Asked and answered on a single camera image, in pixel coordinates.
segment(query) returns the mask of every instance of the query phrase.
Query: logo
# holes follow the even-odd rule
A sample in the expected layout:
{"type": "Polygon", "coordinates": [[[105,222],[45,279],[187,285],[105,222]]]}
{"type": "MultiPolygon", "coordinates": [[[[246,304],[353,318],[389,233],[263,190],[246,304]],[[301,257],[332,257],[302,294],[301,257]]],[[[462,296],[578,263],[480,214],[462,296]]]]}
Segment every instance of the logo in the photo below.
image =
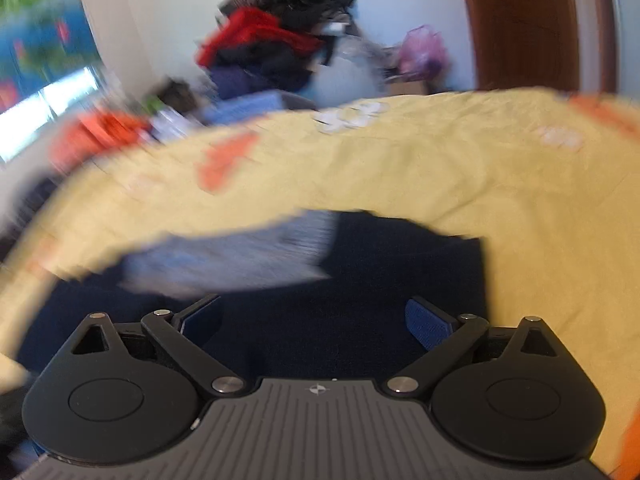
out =
{"type": "Polygon", "coordinates": [[[327,393],[329,389],[330,388],[322,386],[322,384],[314,384],[311,388],[308,388],[308,390],[316,396],[321,396],[322,394],[327,393]]]}

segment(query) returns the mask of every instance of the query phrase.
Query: blue fabric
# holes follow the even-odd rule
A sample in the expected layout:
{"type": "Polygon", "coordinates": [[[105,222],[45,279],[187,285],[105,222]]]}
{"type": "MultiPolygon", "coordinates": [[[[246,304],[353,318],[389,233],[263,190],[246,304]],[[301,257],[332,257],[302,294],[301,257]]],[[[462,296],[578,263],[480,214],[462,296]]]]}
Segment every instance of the blue fabric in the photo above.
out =
{"type": "Polygon", "coordinates": [[[259,92],[211,105],[200,111],[203,124],[234,124],[278,110],[312,109],[313,103],[279,90],[259,92]]]}
{"type": "Polygon", "coordinates": [[[453,334],[453,328],[449,323],[415,300],[407,302],[404,308],[404,321],[409,332],[428,351],[453,334]]]}
{"type": "Polygon", "coordinates": [[[213,66],[209,78],[216,85],[222,100],[273,89],[273,84],[259,74],[252,74],[239,66],[213,66]]]}

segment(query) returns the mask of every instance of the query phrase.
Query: bed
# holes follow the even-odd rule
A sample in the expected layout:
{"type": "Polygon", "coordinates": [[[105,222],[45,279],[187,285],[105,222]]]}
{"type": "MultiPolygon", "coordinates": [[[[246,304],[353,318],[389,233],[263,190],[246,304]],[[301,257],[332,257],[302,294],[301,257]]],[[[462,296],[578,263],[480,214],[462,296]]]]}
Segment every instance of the bed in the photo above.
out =
{"type": "MultiPolygon", "coordinates": [[[[606,401],[593,458],[612,471],[640,399],[640,139],[543,89],[382,101],[363,128],[328,135],[313,112],[278,112],[75,174],[2,268],[2,387],[22,380],[11,357],[56,276],[101,270],[169,232],[364,209],[484,238],[490,321],[535,314],[559,335],[606,401]],[[247,128],[258,141],[225,186],[201,189],[206,150],[247,128]]],[[[640,124],[640,108],[609,105],[640,124]]]]}

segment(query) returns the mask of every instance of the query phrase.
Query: gray cloth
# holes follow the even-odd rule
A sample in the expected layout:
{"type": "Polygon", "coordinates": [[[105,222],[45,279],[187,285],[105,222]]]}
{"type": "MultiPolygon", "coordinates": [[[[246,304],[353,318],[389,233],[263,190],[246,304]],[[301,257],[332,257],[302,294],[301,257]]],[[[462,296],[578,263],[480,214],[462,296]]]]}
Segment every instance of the gray cloth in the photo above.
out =
{"type": "Polygon", "coordinates": [[[332,211],[306,211],[251,232],[171,237],[125,258],[122,285],[185,300],[322,280],[328,276],[316,265],[331,250],[337,219],[332,211]]]}
{"type": "Polygon", "coordinates": [[[385,96],[381,59],[376,46],[363,38],[338,38],[330,65],[317,66],[309,84],[298,94],[319,109],[385,96]]]}

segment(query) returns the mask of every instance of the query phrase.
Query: pink plastic bag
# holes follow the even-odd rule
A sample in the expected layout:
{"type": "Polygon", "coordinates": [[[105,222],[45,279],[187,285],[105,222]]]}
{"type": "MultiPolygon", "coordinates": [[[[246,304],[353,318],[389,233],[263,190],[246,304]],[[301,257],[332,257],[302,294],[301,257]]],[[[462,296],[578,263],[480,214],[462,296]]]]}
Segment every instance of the pink plastic bag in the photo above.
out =
{"type": "Polygon", "coordinates": [[[449,55],[442,37],[429,25],[407,33],[398,57],[400,73],[409,79],[433,80],[449,65],[449,55]]]}

